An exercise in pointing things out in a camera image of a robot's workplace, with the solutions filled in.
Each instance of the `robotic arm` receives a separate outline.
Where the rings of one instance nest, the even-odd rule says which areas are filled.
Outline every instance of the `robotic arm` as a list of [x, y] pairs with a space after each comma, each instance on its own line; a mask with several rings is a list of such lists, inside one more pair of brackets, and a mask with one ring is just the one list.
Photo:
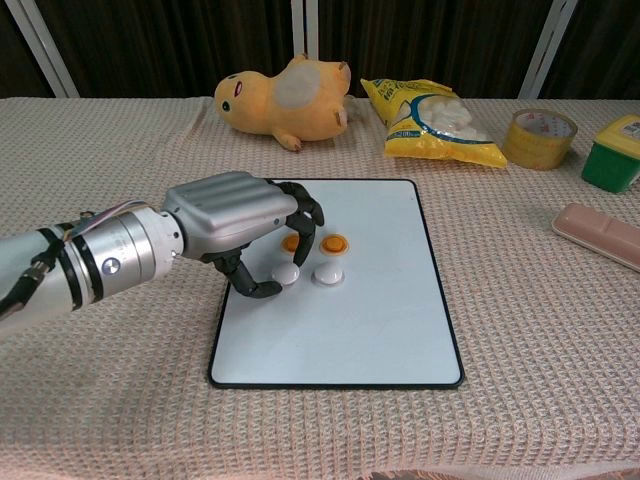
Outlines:
[[256, 282], [242, 250], [286, 225], [300, 235], [301, 266], [324, 225], [304, 187], [245, 172], [173, 187], [160, 212], [127, 202], [84, 217], [0, 240], [0, 337], [163, 276], [178, 255], [213, 263], [242, 295], [275, 295], [282, 286]]

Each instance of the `white board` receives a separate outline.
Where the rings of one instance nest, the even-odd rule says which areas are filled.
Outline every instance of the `white board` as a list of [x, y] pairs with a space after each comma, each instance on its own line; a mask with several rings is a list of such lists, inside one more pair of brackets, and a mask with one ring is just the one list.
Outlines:
[[[300, 278], [277, 296], [227, 298], [209, 369], [221, 387], [448, 388], [463, 371], [414, 184], [407, 180], [295, 180], [326, 224]], [[257, 281], [292, 256], [281, 228], [244, 250]], [[337, 286], [312, 281], [324, 236], [349, 251]]]

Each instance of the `tape roll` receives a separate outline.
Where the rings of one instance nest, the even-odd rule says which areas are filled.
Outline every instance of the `tape roll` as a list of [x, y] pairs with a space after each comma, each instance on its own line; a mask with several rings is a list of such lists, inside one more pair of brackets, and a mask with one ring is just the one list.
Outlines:
[[519, 110], [513, 114], [502, 153], [521, 167], [551, 170], [564, 159], [578, 127], [551, 110]]

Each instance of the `yellow plush toy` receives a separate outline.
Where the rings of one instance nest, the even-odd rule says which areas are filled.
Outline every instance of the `yellow plush toy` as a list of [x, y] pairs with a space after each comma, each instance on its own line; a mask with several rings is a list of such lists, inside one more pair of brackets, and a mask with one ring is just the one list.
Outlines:
[[215, 104], [233, 128], [273, 135], [284, 148], [297, 152], [302, 140], [325, 140], [344, 132], [350, 82], [345, 62], [298, 55], [272, 78], [258, 72], [230, 75], [218, 84]]

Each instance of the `white pole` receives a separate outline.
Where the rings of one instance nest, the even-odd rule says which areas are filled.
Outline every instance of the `white pole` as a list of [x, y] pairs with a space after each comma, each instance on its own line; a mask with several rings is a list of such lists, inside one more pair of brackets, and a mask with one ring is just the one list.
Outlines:
[[578, 0], [553, 0], [518, 98], [538, 98]]
[[319, 59], [318, 0], [307, 1], [307, 53], [311, 60]]
[[56, 97], [79, 97], [35, 0], [4, 0]]
[[291, 0], [293, 55], [304, 53], [304, 0]]

